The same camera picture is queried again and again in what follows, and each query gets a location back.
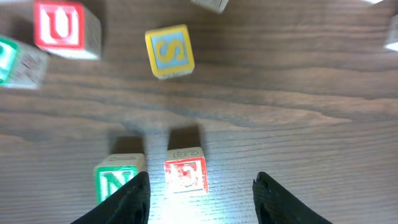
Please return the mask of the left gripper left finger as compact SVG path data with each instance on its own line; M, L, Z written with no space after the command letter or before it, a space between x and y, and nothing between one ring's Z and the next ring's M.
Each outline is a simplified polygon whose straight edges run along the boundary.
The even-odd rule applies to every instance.
M149 212L149 174L143 171L72 224L147 224Z

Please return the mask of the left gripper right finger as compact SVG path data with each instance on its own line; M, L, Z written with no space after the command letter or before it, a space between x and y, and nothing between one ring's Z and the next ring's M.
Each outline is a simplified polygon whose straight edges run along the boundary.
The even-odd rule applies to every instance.
M331 224L265 172L257 174L252 190L259 224Z

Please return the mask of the green N block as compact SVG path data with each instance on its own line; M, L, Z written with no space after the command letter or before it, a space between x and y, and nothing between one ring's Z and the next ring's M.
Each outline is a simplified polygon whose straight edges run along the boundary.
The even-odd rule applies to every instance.
M146 171L144 154L110 154L93 169L97 204L105 201L142 171Z

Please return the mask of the red E block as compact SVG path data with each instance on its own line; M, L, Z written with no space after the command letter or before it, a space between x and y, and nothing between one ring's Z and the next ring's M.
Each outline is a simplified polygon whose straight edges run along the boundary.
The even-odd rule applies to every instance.
M208 193L208 172L201 147L167 151L164 171L169 195L199 196Z

